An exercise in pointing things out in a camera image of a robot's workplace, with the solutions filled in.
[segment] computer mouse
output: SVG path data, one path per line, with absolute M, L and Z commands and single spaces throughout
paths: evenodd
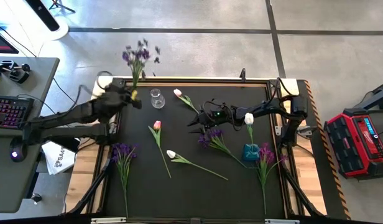
M 27 148 L 23 143 L 22 136 L 16 136 L 12 139 L 10 147 L 11 159 L 13 162 L 22 162 L 27 156 Z

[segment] blue vase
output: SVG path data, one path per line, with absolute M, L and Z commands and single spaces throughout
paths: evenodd
M 245 144 L 242 149 L 242 159 L 244 161 L 255 161 L 259 159 L 259 147 L 256 144 Z

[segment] white tulip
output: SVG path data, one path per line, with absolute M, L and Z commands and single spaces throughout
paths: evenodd
M 177 154 L 174 151 L 167 150 L 167 155 L 169 156 L 169 158 L 173 159 Z
M 174 93 L 177 97 L 179 97 L 179 96 L 182 95 L 182 92 L 181 92 L 180 90 L 178 90 L 178 89 L 174 89 L 174 90 L 173 90 L 173 93 Z
M 246 113 L 244 117 L 244 122 L 248 125 L 251 125 L 254 123 L 254 115 L 252 113 Z

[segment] purple iris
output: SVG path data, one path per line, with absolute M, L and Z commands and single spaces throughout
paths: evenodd
M 147 50 L 148 44 L 149 42 L 143 39 L 143 41 L 137 41 L 136 50 L 132 50 L 131 46 L 126 46 L 126 51 L 122 53 L 122 59 L 127 62 L 129 67 L 141 66 L 143 68 L 152 56 L 149 50 Z M 157 55 L 160 55 L 161 50 L 157 46 L 155 47 L 155 51 Z M 158 57 L 154 58 L 154 63 L 160 63 L 160 59 Z
M 269 149 L 269 144 L 267 142 L 263 143 L 259 149 L 259 159 L 265 159 L 267 164 L 274 162 L 274 153 Z
M 210 143 L 211 143 L 211 139 L 208 138 L 208 137 L 206 137 L 205 134 L 202 134 L 202 135 L 200 135 L 200 137 L 198 138 L 198 141 L 197 141 L 197 142 L 200 143 L 200 144 L 203 146 L 203 148 L 206 149 L 206 148 L 210 145 Z
M 138 145 L 127 145 L 123 143 L 117 143 L 112 145 L 113 147 L 113 156 L 112 160 L 114 162 L 118 162 L 118 160 L 121 159 L 126 159 L 126 157 L 132 152 L 133 149 L 135 149 Z M 136 153 L 133 152 L 130 155 L 131 158 L 136 158 Z
M 200 143 L 203 146 L 203 148 L 207 148 L 210 145 L 210 143 L 212 143 L 213 138 L 221 138 L 222 134 L 222 130 L 219 129 L 208 130 L 205 134 L 200 135 L 197 142 Z

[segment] white paper bag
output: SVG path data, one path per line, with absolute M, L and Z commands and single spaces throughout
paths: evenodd
M 47 159 L 47 167 L 50 175 L 66 171 L 74 166 L 75 153 L 54 142 L 47 142 L 42 146 Z

